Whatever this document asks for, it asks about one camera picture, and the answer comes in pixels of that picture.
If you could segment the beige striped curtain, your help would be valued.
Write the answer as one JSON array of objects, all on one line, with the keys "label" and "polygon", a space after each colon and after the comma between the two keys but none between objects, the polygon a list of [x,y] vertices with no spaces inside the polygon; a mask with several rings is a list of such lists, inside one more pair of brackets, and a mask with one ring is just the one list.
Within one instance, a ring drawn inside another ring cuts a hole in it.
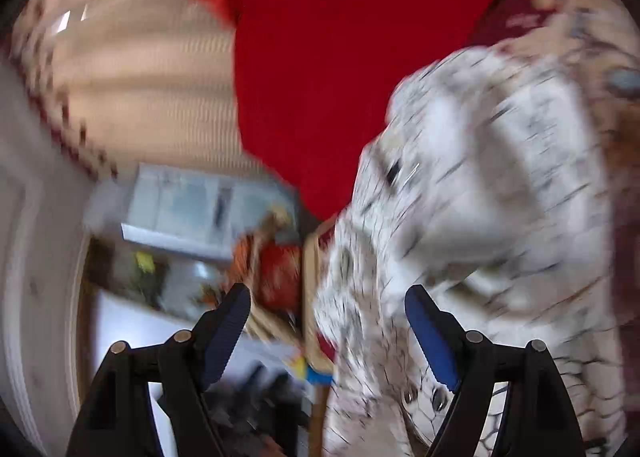
[{"label": "beige striped curtain", "polygon": [[194,0],[29,0],[10,58],[62,154],[93,179],[147,164],[258,177],[231,28]]}]

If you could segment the floral maroon cream blanket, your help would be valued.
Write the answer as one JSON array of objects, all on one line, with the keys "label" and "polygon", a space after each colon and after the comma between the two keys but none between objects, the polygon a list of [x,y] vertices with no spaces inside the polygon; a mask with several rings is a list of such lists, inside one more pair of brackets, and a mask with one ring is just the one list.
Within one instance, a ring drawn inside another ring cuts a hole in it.
[{"label": "floral maroon cream blanket", "polygon": [[639,26],[631,0],[495,0],[470,37],[518,58],[555,55],[572,73],[601,139],[613,209],[614,327],[582,337],[561,364],[585,437],[639,429]]}]

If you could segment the grey white cabinet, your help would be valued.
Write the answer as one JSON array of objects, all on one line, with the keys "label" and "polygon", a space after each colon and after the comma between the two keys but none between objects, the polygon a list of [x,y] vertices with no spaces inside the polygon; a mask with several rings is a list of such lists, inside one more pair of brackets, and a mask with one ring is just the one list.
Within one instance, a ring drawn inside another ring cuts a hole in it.
[{"label": "grey white cabinet", "polygon": [[297,198],[277,181],[142,164],[122,237],[194,258],[228,261],[238,238],[276,212],[290,221],[277,240],[295,243]]}]

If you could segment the white crackle-pattern shirt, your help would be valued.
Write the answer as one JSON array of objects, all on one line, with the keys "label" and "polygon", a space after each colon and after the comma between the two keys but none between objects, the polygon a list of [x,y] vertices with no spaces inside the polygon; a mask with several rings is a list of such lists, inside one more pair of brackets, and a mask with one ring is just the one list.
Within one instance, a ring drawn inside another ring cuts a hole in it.
[{"label": "white crackle-pattern shirt", "polygon": [[335,347],[323,454],[410,456],[452,392],[405,313],[423,286],[465,329],[544,341],[582,436],[626,435],[611,200],[580,87],[557,58],[454,52],[405,78],[363,148],[314,297]]}]

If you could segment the red gift box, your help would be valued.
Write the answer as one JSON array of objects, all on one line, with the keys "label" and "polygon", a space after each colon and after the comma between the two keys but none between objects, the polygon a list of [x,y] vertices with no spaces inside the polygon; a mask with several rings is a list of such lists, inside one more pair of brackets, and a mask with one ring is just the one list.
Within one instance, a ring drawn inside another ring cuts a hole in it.
[{"label": "red gift box", "polygon": [[253,285],[257,302],[277,314],[298,315],[302,310],[302,255],[297,245],[280,245],[274,240],[258,249],[252,262],[254,236],[245,235],[235,244],[227,271],[226,286]]}]

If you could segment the red blanket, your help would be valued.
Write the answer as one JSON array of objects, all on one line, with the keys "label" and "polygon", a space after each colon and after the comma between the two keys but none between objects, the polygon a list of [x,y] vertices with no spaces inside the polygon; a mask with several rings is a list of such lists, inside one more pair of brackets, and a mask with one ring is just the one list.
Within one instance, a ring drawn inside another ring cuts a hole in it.
[{"label": "red blanket", "polygon": [[349,203],[402,77],[461,48],[492,0],[200,0],[234,30],[242,146],[318,219]]}]

